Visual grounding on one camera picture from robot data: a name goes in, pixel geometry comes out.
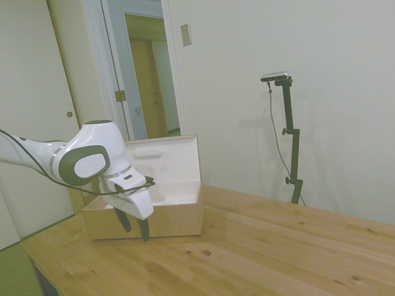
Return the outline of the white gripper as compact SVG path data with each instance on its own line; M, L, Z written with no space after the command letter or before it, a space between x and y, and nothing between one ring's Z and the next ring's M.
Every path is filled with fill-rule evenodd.
M147 217L154 207L148 187L154 185L152 177L145 177L131 166L120 173L100 176L99 187L104 201L113 206L119 222L126 232L131 231L127 217L136 217L141 238L144 242L150 239L150 229Z

